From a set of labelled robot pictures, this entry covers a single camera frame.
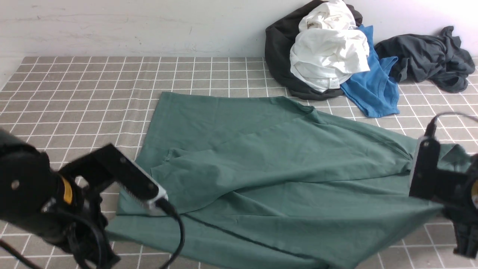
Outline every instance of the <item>cable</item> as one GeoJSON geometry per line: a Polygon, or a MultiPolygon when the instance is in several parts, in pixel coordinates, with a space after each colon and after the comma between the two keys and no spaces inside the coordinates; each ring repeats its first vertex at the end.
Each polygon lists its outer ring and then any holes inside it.
{"type": "MultiPolygon", "coordinates": [[[[54,211],[52,211],[52,213],[65,216],[67,218],[71,218],[71,219],[73,219],[77,222],[80,222],[80,223],[86,225],[91,230],[93,235],[95,236],[96,244],[98,245],[98,265],[103,266],[106,263],[106,252],[107,251],[105,249],[105,245],[102,244],[102,243],[104,243],[104,237],[103,237],[102,233],[98,230],[98,228],[96,228],[94,226],[94,224],[90,223],[89,221],[87,221],[87,220],[85,220],[81,217],[78,217],[74,214],[71,214],[71,213],[66,212],[64,210],[61,210],[61,209],[54,210],[54,211]]],[[[86,263],[81,264],[81,267],[84,268],[84,269],[90,269],[90,267],[88,265],[86,265],[86,263]]]]}
{"type": "Polygon", "coordinates": [[[167,269],[168,266],[170,266],[173,261],[178,258],[179,253],[183,250],[184,247],[184,241],[185,241],[185,229],[184,229],[184,224],[183,221],[181,220],[181,216],[177,213],[176,209],[171,205],[168,200],[165,198],[161,198],[156,202],[156,206],[160,207],[166,214],[174,218],[178,224],[179,224],[179,245],[176,248],[176,251],[171,255],[169,260],[164,263],[159,269],[167,269]]]}
{"type": "Polygon", "coordinates": [[[438,121],[438,117],[440,116],[444,116],[444,115],[458,115],[458,116],[464,116],[468,119],[471,119],[472,121],[475,121],[478,123],[478,118],[477,117],[473,117],[473,116],[470,116],[470,115],[467,115],[465,113],[461,113],[461,112],[443,112],[443,113],[439,113],[437,114],[435,117],[433,117],[433,119],[430,121],[430,123],[427,125],[426,127],[426,130],[425,130],[425,136],[428,136],[428,137],[433,137],[435,136],[435,131],[436,131],[436,121],[438,121]]]}
{"type": "Polygon", "coordinates": [[[14,256],[19,260],[21,263],[26,265],[26,267],[31,269],[41,269],[36,264],[32,263],[29,259],[25,258],[20,252],[15,250],[12,246],[10,246],[7,242],[0,239],[0,247],[2,247],[5,251],[10,253],[10,255],[14,256]]]}

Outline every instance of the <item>grid pattern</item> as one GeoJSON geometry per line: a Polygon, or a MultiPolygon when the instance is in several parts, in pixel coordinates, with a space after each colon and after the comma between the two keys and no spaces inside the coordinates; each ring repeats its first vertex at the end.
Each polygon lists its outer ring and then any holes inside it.
{"type": "MultiPolygon", "coordinates": [[[[429,82],[400,85],[399,115],[365,118],[347,98],[297,101],[318,110],[377,125],[418,138],[437,113],[477,115],[478,70],[461,94],[440,91],[429,82]]],[[[163,91],[220,97],[288,96],[270,75],[263,58],[199,57],[26,57],[0,91],[0,127],[45,150],[53,168],[106,143],[135,158],[163,91]]],[[[478,152],[478,125],[445,116],[437,136],[478,152]]],[[[102,211],[115,215],[119,187],[103,194],[102,211]]],[[[34,235],[0,222],[0,237],[48,269],[77,268],[71,255],[34,235]]],[[[392,247],[374,255],[360,269],[471,269],[478,262],[453,256],[449,221],[437,217],[392,247]]],[[[114,242],[122,260],[116,269],[153,269],[169,254],[134,243],[114,242]]],[[[23,269],[0,250],[0,268],[23,269]]],[[[171,269],[216,269],[185,258],[171,269]]]]}

